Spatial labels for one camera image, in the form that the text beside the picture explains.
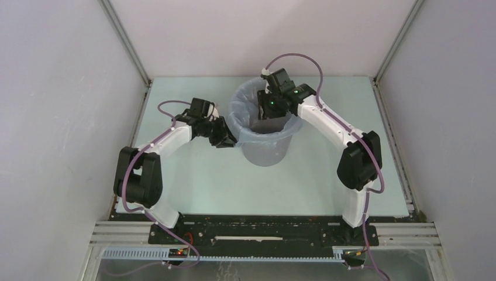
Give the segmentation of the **translucent blue trash bag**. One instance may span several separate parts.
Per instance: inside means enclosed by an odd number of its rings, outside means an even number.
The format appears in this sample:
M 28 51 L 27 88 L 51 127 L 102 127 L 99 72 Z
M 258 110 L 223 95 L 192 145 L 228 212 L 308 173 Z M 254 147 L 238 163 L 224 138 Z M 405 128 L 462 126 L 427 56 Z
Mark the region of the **translucent blue trash bag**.
M 226 123 L 232 135 L 236 138 L 236 147 L 243 145 L 261 145 L 275 148 L 276 143 L 292 137 L 303 127 L 303 120 L 292 114 L 287 114 L 287 121 L 282 130 L 274 133 L 257 133 L 250 126 L 258 121 L 259 105 L 257 92 L 264 90 L 266 81 L 260 77 L 252 78 L 238 86 L 228 104 Z

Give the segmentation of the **grey plastic trash bin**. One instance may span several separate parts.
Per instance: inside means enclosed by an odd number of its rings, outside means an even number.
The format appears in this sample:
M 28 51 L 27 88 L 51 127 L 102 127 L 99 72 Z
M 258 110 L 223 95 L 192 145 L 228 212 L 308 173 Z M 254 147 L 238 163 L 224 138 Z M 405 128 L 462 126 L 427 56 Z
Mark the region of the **grey plastic trash bin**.
M 286 116 L 274 119 L 259 119 L 255 124 L 251 125 L 250 128 L 257 133 L 274 133 L 282 130 L 283 124 L 286 121 Z M 292 137 L 278 141 L 275 148 L 268 148 L 261 145 L 243 145 L 240 148 L 245 158 L 252 164 L 261 167 L 269 167 L 276 165 L 283 160 L 289 149 Z

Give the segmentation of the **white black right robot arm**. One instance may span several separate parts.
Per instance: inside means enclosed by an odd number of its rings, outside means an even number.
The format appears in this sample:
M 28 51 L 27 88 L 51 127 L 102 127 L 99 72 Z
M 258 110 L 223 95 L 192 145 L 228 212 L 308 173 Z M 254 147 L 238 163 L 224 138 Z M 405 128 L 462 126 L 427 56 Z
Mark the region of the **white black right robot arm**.
M 349 245 L 364 236 L 361 225 L 367 219 L 367 193 L 381 179 L 382 153 L 379 135 L 365 133 L 331 110 L 308 84 L 295 85 L 285 69 L 262 69 L 266 86 L 258 91 L 259 118 L 292 114 L 307 121 L 341 152 L 337 176 L 346 187 L 340 237 Z

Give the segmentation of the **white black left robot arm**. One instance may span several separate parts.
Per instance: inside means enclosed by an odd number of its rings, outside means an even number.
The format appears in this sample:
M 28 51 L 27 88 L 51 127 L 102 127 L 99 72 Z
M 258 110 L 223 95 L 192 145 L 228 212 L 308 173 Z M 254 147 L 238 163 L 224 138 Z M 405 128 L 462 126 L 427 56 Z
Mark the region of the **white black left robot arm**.
M 237 143 L 215 103 L 193 98 L 163 133 L 138 148 L 125 146 L 118 156 L 114 194 L 126 212 L 142 213 L 164 227 L 162 236 L 171 244 L 184 239 L 185 228 L 177 223 L 180 213 L 165 195 L 161 162 L 197 137 L 207 138 L 216 148 L 233 148 Z

